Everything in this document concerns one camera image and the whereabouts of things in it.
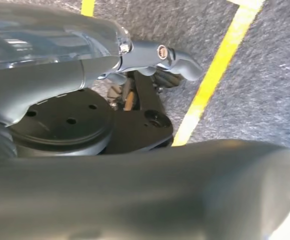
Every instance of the gray plastic housing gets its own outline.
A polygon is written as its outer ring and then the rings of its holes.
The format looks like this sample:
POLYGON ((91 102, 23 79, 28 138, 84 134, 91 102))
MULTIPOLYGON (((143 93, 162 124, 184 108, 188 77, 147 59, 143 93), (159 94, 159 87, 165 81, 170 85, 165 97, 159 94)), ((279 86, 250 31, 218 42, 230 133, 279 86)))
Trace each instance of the gray plastic housing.
POLYGON ((0 3, 0 123, 112 73, 128 35, 115 22, 58 9, 0 3))
POLYGON ((0 69, 119 56, 128 37, 113 21, 0 3, 0 69))
POLYGON ((263 240, 290 212, 290 149, 216 140, 0 159, 0 240, 263 240))

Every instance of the metal bolt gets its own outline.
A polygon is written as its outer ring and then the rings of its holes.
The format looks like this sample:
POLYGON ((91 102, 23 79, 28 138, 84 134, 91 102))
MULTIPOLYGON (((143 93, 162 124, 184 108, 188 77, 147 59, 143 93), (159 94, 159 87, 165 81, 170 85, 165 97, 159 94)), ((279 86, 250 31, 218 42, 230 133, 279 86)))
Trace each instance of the metal bolt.
POLYGON ((161 86, 160 86, 160 87, 157 88, 157 92, 158 92, 159 94, 162 93, 163 90, 164 90, 164 87, 161 87, 161 86))
POLYGON ((113 109, 115 109, 115 110, 116 110, 117 109, 117 103, 116 102, 110 102, 110 103, 110 106, 111 107, 111 108, 113 108, 113 109))
POLYGON ((158 56, 162 60, 165 60, 168 58, 168 50, 164 45, 159 45, 157 49, 158 56))

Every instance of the black disc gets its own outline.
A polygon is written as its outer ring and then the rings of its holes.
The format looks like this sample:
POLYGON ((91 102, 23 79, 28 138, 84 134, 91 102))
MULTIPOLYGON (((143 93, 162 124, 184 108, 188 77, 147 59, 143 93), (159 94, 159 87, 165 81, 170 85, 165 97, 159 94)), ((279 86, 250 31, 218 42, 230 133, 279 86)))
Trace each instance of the black disc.
POLYGON ((19 157, 97 155, 113 128, 113 110, 88 88, 31 106, 9 127, 19 157))

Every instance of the yellow line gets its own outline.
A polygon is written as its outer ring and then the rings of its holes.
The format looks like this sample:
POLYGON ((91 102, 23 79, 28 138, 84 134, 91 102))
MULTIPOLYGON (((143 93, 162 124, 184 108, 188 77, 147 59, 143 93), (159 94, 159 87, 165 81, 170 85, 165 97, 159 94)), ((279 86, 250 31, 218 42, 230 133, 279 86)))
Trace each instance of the yellow line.
POLYGON ((93 17, 95 0, 82 0, 81 14, 88 17, 93 17))
POLYGON ((230 64, 232 57, 236 52, 256 15, 261 10, 261 7, 261 4, 257 9, 254 9, 250 5, 239 6, 211 66, 200 84, 199 89, 188 109, 188 112, 176 133, 172 146, 181 146, 187 143, 192 132, 200 120, 204 109, 214 94, 218 82, 227 70, 227 65, 230 64))

